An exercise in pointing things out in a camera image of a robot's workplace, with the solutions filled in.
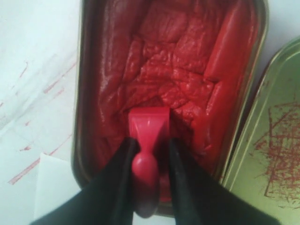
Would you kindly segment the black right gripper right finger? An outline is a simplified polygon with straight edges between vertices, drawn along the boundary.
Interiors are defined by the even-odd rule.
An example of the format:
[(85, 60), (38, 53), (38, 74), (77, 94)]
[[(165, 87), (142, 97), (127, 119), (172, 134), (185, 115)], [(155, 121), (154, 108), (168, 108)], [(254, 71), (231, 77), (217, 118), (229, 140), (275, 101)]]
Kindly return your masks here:
[(169, 142), (172, 208), (178, 225), (277, 225), (215, 181), (177, 138)]

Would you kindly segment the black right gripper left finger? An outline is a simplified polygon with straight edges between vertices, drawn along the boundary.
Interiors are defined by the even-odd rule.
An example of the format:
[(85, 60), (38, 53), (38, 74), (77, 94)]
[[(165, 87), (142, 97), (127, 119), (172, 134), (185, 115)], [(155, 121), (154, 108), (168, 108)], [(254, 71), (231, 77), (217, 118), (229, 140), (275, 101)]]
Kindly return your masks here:
[(125, 138), (100, 173), (76, 196), (34, 225), (130, 225), (133, 221), (131, 163), (138, 143)]

